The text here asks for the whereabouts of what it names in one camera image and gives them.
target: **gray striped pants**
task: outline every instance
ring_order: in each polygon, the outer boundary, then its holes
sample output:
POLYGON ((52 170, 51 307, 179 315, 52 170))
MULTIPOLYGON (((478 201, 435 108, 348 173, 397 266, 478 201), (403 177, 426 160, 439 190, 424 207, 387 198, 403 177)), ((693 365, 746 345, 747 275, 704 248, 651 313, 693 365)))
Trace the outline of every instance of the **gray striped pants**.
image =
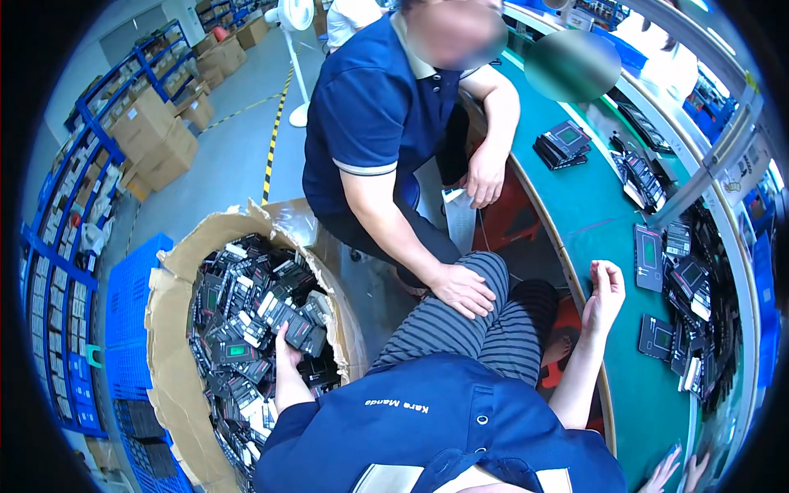
POLYGON ((556 289, 545 280, 530 279, 510 293, 507 265, 493 252, 472 252, 457 263, 485 279, 496 296, 493 311, 469 320, 430 294, 403 320, 371 368, 455 353, 536 386, 559 309, 556 289))

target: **woman's hand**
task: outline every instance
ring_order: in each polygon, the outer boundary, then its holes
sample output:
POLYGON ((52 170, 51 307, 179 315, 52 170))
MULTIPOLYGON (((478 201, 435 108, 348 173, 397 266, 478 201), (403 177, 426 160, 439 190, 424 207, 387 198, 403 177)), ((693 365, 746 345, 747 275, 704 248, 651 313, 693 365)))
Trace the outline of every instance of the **woman's hand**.
POLYGON ((507 152, 501 152, 484 141, 469 160, 469 172, 460 180, 469 197, 474 197, 472 209, 481 209, 496 202, 504 185, 507 152))
POLYGON ((638 493, 663 493, 663 486, 668 479, 671 478, 671 475, 674 474, 677 467, 679 467, 679 462, 675 464, 674 461, 681 451, 682 449, 677 447, 677 450, 675 450, 673 454, 663 459, 663 461, 655 467, 652 477, 649 478, 649 481, 647 481, 640 490, 638 490, 638 493))
POLYGON ((285 322, 277 329, 276 350, 277 350, 277 369, 292 368, 301 362, 301 351, 285 341, 285 333, 288 331, 288 323, 285 322))
POLYGON ((707 469, 709 452, 704 454, 704 458, 701 459, 700 464, 696 463, 697 460, 698 458, 696 455, 693 455, 690 458, 690 462, 688 462, 687 478, 685 479, 685 493, 694 493, 694 491, 696 491, 698 481, 701 479, 701 475, 704 474, 705 469, 707 469))
POLYGON ((625 279, 619 267, 608 260, 592 260, 589 274, 594 289, 584 307, 581 331, 606 338, 625 301, 625 279))
POLYGON ((474 320, 474 314, 486 316, 493 311, 495 294, 484 278, 462 265, 442 263, 432 279, 423 282, 438 299, 466 318, 474 320))

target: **pile of packages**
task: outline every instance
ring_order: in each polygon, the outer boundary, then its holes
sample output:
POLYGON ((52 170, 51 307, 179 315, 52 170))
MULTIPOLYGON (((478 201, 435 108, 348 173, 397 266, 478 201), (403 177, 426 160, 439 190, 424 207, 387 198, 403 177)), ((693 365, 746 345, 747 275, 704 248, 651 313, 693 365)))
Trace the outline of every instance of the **pile of packages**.
POLYGON ((206 258, 194 284, 187 338, 211 406, 214 434, 242 491, 276 421, 275 337, 302 351, 297 366, 318 398, 340 385, 325 292, 304 257, 257 233, 206 258))

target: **woman's arm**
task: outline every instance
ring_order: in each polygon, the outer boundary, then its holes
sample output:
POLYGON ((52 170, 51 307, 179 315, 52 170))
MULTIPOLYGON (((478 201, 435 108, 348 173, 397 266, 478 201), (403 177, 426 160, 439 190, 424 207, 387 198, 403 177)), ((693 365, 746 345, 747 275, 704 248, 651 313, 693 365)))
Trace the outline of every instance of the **woman's arm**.
POLYGON ((288 323, 285 322, 277 332, 276 358, 277 358, 277 383, 275 387, 274 405, 277 413, 288 409, 292 405, 303 402, 315 402, 309 387, 301 379, 296 365, 301 361, 301 352, 285 342, 285 333, 288 323))
POLYGON ((413 272, 444 303, 473 319, 493 309, 495 295, 484 279, 470 269, 446 265, 426 249, 393 200, 394 171, 379 176, 357 176, 340 170, 351 211, 376 244, 413 272))
POLYGON ((466 181, 466 192, 474 197, 471 207, 482 208, 501 195, 504 167, 521 118, 521 100, 515 86, 490 65, 461 79, 460 87, 483 102, 488 118, 488 135, 469 160, 466 181))
POLYGON ((594 290, 584 307, 581 337, 548 401, 567 429, 586 428, 608 332, 625 301, 625 281, 619 267, 607 260, 593 260, 589 274, 594 290))

